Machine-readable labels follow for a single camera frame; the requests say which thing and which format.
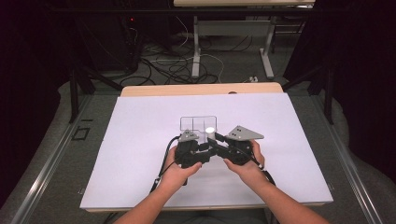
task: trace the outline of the table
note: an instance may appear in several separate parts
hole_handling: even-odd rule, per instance
[[[242,83],[126,87],[80,207],[114,212],[139,203],[149,194],[167,143],[180,134],[180,114],[195,113],[218,116],[219,133],[226,134],[237,124],[262,133],[265,138],[258,141],[267,158],[265,166],[280,189],[304,204],[332,202],[289,96],[276,83]],[[212,157],[163,210],[264,206],[221,158]]]
[[[175,0],[176,7],[284,7],[314,4],[315,0]],[[194,16],[194,58],[192,77],[199,76],[201,49],[199,35],[256,35],[265,36],[264,48],[260,49],[262,64],[267,78],[274,78],[268,58],[269,48],[276,26],[276,17],[269,21],[198,21]]]

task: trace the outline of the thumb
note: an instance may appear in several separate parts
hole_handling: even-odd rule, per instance
[[[227,165],[228,169],[230,169],[231,171],[234,170],[234,164],[231,161],[229,161],[228,159],[224,159],[224,163]]]
[[[189,176],[197,173],[197,171],[202,167],[201,162],[195,163],[193,166],[189,167]]]

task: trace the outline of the wrist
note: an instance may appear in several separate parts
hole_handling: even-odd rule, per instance
[[[167,186],[160,184],[155,190],[159,191],[161,194],[168,196],[169,198],[174,195],[178,189],[173,186]]]
[[[240,177],[242,181],[255,192],[272,185],[262,171],[257,172],[255,175],[245,175]]]

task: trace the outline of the human hand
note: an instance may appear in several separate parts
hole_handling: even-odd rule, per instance
[[[261,165],[264,165],[265,158],[260,150],[260,145],[254,140],[250,140],[250,142],[253,146],[254,157]],[[248,161],[244,165],[233,164],[227,159],[224,162],[231,171],[238,174],[242,181],[253,190],[269,183],[262,170],[253,161]]]
[[[169,166],[169,168],[163,174],[159,188],[170,190],[175,193],[178,189],[183,186],[187,178],[195,174],[202,166],[201,162],[195,163],[189,168],[181,168],[175,163],[175,150],[177,147],[172,147],[166,158],[164,168]]]

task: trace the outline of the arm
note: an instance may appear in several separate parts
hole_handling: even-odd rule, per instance
[[[260,145],[256,141],[251,141],[251,143],[256,160],[260,164],[264,164],[264,156],[261,154]],[[326,219],[272,185],[253,161],[249,161],[243,166],[235,165],[228,160],[224,161],[228,168],[237,173],[242,181],[268,205],[280,223],[329,223]]]
[[[125,215],[120,217],[115,223],[152,223],[163,209],[166,202],[172,197],[181,186],[183,186],[186,179],[195,174],[202,164],[197,162],[192,167],[182,169],[174,162],[175,149],[172,147],[169,150],[166,158],[165,168],[169,169],[163,174],[160,185],[150,193],[142,202],[135,208],[131,209]]]

